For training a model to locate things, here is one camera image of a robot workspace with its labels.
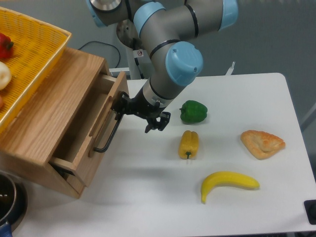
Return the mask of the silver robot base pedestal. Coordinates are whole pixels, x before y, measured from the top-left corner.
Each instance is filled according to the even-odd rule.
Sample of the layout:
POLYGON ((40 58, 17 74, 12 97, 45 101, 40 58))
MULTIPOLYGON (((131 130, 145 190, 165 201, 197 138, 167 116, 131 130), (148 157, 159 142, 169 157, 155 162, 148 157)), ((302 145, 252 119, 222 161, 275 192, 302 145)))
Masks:
POLYGON ((121 21, 117 24, 116 33, 126 50, 130 78, 149 79, 154 67, 134 24, 130 20, 121 21))

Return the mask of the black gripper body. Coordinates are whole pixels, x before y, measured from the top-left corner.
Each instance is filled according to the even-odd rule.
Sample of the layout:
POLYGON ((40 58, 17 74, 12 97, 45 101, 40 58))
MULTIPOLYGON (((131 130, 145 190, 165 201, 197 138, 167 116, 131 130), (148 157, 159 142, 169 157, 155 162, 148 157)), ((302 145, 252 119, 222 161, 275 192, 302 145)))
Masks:
POLYGON ((129 102, 128 115, 136 115, 142 119, 145 119, 148 123, 154 123, 156 118, 159 117, 163 108, 160 105, 150 104, 142 92, 138 92, 134 98, 129 102))

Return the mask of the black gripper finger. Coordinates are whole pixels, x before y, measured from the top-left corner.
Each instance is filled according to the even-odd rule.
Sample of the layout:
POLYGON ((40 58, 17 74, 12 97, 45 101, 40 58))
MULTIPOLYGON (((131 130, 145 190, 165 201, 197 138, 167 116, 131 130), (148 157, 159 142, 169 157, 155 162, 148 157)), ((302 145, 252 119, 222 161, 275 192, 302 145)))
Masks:
POLYGON ((131 99, 126 92, 121 91, 118 93, 111 106, 111 110, 115 113, 115 120, 120 120, 123 115, 132 114, 130 103, 131 99))
POLYGON ((170 112, 162 112, 157 118, 146 118, 148 125, 145 128, 145 133, 148 133, 151 130, 163 131, 168 125, 171 118, 170 112))

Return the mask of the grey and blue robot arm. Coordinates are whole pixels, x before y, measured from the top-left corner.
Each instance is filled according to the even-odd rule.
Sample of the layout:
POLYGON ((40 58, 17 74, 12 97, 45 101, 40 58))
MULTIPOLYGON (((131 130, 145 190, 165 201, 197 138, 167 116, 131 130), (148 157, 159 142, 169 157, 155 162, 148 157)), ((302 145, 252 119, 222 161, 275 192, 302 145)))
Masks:
POLYGON ((235 0, 187 0, 171 10, 149 0, 89 0, 87 6, 98 25, 130 20, 149 55, 154 73, 134 98, 122 92, 112 106, 117 121, 136 115, 147 121, 146 131, 164 130, 171 116, 165 108, 203 69, 202 54, 190 40, 238 18, 235 0))

